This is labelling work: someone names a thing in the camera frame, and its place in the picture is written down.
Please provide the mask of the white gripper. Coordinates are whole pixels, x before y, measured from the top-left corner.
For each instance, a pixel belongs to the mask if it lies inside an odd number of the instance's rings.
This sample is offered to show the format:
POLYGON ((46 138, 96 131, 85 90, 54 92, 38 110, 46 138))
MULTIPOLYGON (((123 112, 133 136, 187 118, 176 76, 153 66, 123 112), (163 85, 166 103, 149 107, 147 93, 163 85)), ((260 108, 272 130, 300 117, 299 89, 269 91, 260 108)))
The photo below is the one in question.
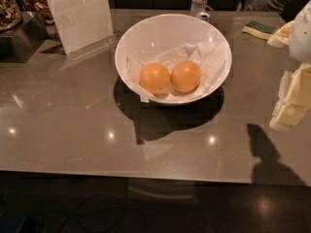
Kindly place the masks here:
POLYGON ((291 57, 302 63, 281 78, 278 101, 270 120, 272 129, 289 130, 311 110, 311 0, 294 20, 277 29, 267 44, 276 48, 289 45, 291 57))

